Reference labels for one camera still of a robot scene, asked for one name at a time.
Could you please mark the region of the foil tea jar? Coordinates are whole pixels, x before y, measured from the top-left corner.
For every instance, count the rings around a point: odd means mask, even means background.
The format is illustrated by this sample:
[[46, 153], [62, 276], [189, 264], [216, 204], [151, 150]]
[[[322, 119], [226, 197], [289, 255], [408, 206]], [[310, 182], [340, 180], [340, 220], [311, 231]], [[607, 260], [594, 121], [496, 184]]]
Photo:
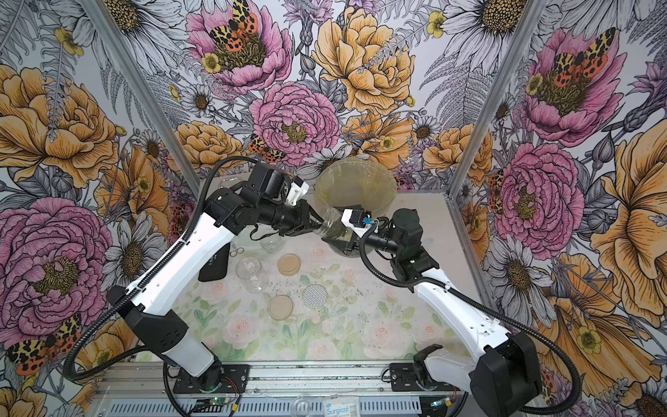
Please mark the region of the foil tea jar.
[[236, 275], [250, 293], [260, 293], [269, 286], [267, 271], [256, 257], [241, 258], [236, 264]]

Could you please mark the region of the peeled foil seal disc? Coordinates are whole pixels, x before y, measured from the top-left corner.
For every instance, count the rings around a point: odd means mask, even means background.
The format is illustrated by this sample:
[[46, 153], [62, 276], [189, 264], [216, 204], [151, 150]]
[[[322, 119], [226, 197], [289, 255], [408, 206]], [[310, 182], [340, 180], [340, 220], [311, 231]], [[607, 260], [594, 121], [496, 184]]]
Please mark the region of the peeled foil seal disc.
[[308, 309], [321, 309], [328, 300], [328, 292], [319, 284], [311, 284], [302, 291], [302, 302]]

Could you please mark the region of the clear jar beige lid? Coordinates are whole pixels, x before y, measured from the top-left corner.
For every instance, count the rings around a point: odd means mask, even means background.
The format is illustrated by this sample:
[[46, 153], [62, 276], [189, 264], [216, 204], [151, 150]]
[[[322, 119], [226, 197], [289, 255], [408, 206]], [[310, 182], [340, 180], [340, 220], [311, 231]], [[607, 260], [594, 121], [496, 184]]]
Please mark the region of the clear jar beige lid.
[[262, 249], [268, 254], [277, 254], [281, 252], [284, 243], [284, 239], [279, 235], [268, 236], [260, 240]]

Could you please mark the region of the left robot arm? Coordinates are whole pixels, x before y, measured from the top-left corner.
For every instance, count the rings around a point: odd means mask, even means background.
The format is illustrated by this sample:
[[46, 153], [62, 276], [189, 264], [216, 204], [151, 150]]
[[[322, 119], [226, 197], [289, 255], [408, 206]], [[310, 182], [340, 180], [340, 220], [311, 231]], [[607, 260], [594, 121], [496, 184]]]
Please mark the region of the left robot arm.
[[211, 192], [214, 177], [208, 175], [201, 186], [186, 231], [119, 301], [122, 318], [143, 347], [185, 371], [204, 392], [221, 384], [222, 364], [174, 311], [182, 290], [216, 255], [227, 262], [232, 241], [248, 226], [267, 225], [280, 236], [299, 236], [322, 224], [304, 200], [309, 185], [300, 177], [256, 163], [246, 181]]

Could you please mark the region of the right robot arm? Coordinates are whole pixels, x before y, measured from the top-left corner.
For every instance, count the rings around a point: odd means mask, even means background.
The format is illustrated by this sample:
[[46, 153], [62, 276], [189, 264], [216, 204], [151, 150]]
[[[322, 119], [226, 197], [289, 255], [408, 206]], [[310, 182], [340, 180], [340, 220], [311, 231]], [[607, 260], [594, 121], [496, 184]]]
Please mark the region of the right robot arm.
[[500, 321], [460, 293], [422, 244], [423, 229], [416, 210], [401, 208], [389, 220], [374, 219], [361, 206], [336, 208], [333, 227], [353, 236], [333, 244], [358, 250], [361, 260], [384, 283], [408, 288], [453, 330], [469, 356], [450, 354], [434, 343], [413, 357], [419, 387], [449, 385], [469, 393], [488, 416], [523, 411], [541, 390], [533, 341], [511, 335]]

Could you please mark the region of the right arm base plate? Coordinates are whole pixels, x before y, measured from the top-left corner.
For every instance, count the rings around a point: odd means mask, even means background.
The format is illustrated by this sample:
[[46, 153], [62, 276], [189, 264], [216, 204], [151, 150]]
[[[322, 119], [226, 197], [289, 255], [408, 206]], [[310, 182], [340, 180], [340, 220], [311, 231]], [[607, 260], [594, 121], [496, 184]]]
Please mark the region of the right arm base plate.
[[393, 392], [446, 392], [453, 391], [455, 386], [436, 382], [427, 375], [425, 368], [410, 363], [390, 363], [388, 378]]

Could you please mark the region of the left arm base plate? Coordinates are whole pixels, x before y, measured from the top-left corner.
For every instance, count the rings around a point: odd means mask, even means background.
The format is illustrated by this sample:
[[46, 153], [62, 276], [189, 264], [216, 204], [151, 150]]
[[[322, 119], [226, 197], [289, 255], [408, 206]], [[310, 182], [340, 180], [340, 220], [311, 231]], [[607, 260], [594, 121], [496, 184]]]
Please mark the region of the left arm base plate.
[[173, 391], [176, 394], [243, 394], [246, 391], [250, 366], [218, 364], [195, 377], [180, 369]]

